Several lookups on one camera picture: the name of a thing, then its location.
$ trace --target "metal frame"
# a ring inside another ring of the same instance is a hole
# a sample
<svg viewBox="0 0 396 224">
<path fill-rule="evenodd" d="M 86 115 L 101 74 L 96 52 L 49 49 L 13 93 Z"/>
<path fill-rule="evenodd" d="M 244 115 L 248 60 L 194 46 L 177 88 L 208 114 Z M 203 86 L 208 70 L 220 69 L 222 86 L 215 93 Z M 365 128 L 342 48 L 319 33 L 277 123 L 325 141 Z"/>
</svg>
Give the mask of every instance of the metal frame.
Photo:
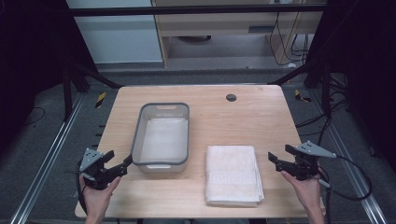
<svg viewBox="0 0 396 224">
<path fill-rule="evenodd" d="M 171 15 L 206 13 L 251 13 L 251 12 L 307 12 L 324 11 L 340 6 L 327 4 L 272 4 L 272 5 L 223 5 L 183 7 L 113 7 L 113 8 L 71 8 L 51 11 L 51 14 L 72 17 Z"/>
<path fill-rule="evenodd" d="M 28 189 L 27 193 L 23 197 L 21 204 L 19 205 L 17 211 L 12 216 L 10 223 L 18 223 L 22 224 L 25 223 L 27 218 L 32 211 L 33 206 L 35 205 L 35 201 L 37 200 L 38 195 L 40 194 L 41 190 L 46 183 L 47 177 L 50 174 L 51 168 L 58 157 L 59 152 L 62 149 L 64 141 L 69 134 L 71 127 L 76 119 L 78 111 L 81 108 L 82 102 L 84 99 L 84 93 L 79 93 L 78 98 L 75 101 L 74 110 L 71 114 L 69 120 L 65 121 L 59 130 L 58 134 L 56 135 L 52 146 L 49 149 L 49 152 L 44 159 L 43 163 L 41 164 L 40 169 L 38 170 L 35 179 L 33 180 L 30 188 Z"/>
</svg>

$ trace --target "table surface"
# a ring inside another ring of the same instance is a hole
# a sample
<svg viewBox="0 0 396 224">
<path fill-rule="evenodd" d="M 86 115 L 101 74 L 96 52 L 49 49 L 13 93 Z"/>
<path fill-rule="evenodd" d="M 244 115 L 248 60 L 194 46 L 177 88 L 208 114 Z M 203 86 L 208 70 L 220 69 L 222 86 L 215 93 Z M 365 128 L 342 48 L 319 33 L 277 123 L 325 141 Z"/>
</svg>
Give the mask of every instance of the table surface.
<svg viewBox="0 0 396 224">
<path fill-rule="evenodd" d="M 227 94 L 236 95 L 229 102 Z M 128 167 L 113 193 L 107 217 L 306 217 L 292 186 L 268 161 L 268 151 L 293 161 L 285 144 L 299 145 L 283 91 L 270 85 L 140 86 L 119 90 L 98 151 L 114 150 L 106 164 L 122 163 L 131 152 L 140 109 L 147 103 L 186 103 L 190 108 L 189 159 L 176 174 L 144 174 Z M 257 207 L 219 207 L 205 203 L 208 146 L 254 146 L 264 200 Z M 79 204 L 76 215 L 85 217 Z"/>
</svg>

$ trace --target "cabinet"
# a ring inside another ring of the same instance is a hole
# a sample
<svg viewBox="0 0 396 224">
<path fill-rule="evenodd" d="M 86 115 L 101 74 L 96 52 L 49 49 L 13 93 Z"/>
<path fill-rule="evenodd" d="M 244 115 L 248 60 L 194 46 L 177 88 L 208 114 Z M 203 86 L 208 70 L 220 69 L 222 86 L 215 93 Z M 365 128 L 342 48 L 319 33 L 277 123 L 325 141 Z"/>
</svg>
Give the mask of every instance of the cabinet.
<svg viewBox="0 0 396 224">
<path fill-rule="evenodd" d="M 149 0 L 67 0 L 70 8 L 150 7 Z M 152 15 L 75 17 L 94 62 L 161 63 L 157 28 Z"/>
<path fill-rule="evenodd" d="M 323 3 L 323 0 L 292 0 L 293 4 Z M 214 5 L 264 5 L 270 0 L 151 0 L 154 7 L 214 6 Z M 285 51 L 291 47 L 296 34 L 314 34 L 321 12 L 271 12 L 271 13 L 215 13 L 188 15 L 157 15 L 158 35 L 164 63 L 167 60 L 172 36 L 194 35 L 257 35 L 269 36 L 275 25 L 271 45 L 279 63 L 287 61 Z"/>
</svg>

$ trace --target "human hand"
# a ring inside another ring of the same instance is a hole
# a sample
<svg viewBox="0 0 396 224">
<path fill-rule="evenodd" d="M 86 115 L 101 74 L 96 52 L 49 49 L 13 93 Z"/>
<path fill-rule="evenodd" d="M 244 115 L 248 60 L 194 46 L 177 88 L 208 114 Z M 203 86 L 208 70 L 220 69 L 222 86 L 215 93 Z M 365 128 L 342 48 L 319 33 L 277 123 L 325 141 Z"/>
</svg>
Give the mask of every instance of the human hand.
<svg viewBox="0 0 396 224">
<path fill-rule="evenodd" d="M 309 223 L 324 223 L 320 209 L 320 184 L 318 182 L 318 176 L 306 180 L 297 180 L 286 171 L 281 171 L 280 173 L 289 183 L 291 183 L 296 191 L 298 200 L 303 205 L 305 212 L 308 214 Z"/>
<path fill-rule="evenodd" d="M 119 183 L 120 177 L 117 176 L 106 189 L 97 190 L 85 186 L 84 177 L 82 175 L 79 177 L 79 185 L 83 189 L 82 194 L 84 195 L 84 201 L 87 207 L 86 223 L 102 223 L 108 204 L 110 203 L 110 197 Z"/>
</svg>

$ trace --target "white towel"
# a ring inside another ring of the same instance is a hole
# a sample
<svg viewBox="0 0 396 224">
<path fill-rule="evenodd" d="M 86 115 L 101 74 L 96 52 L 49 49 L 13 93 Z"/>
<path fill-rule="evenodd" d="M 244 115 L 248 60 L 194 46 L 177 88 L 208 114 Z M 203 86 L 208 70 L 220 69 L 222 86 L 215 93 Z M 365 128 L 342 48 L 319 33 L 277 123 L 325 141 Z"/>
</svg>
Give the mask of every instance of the white towel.
<svg viewBox="0 0 396 224">
<path fill-rule="evenodd" d="M 252 146 L 209 146 L 206 153 L 206 202 L 257 206 L 264 198 Z"/>
</svg>

